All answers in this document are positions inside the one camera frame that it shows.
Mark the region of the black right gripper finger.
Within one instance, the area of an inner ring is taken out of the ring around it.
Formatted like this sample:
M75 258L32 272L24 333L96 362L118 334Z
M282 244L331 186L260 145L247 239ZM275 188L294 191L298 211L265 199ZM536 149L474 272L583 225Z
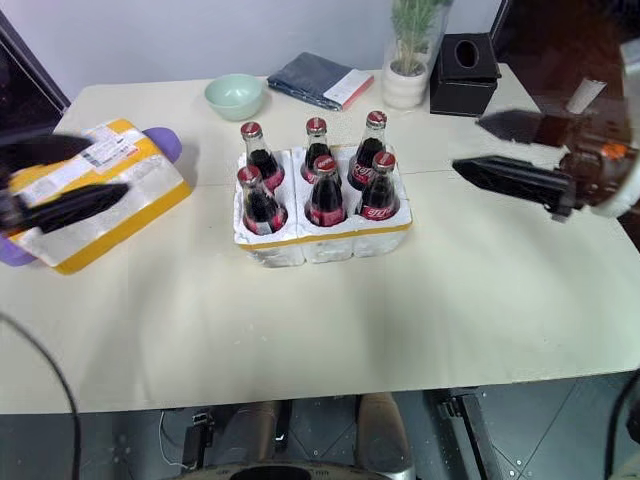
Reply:
M568 135L568 118L526 110L506 110L485 115L477 124L504 141L560 147Z
M574 208L574 180L560 171L493 155L457 159L452 167L480 189L537 203L546 209Z

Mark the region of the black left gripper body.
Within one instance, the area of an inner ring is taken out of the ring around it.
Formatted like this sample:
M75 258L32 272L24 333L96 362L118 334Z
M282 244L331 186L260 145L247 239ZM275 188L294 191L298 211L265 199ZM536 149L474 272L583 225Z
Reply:
M2 233L18 233L36 228L32 209L20 194L2 188L0 194L0 228Z

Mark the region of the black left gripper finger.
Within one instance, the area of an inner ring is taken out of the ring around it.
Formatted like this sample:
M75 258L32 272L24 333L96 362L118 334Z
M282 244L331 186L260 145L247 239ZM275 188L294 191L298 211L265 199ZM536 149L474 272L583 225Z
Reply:
M30 227L51 233L100 214L129 191L127 183L90 184L30 208Z
M73 158L89 148L89 138L68 134L47 134L1 146L1 166L22 170L37 165L50 165Z

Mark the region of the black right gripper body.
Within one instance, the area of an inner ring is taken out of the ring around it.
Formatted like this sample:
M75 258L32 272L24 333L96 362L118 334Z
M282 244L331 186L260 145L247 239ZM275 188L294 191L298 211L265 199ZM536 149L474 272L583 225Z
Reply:
M595 105L580 114L550 112L556 143L568 152L556 171L572 185L551 218L566 220L573 211L617 218L629 212L629 110L626 105Z

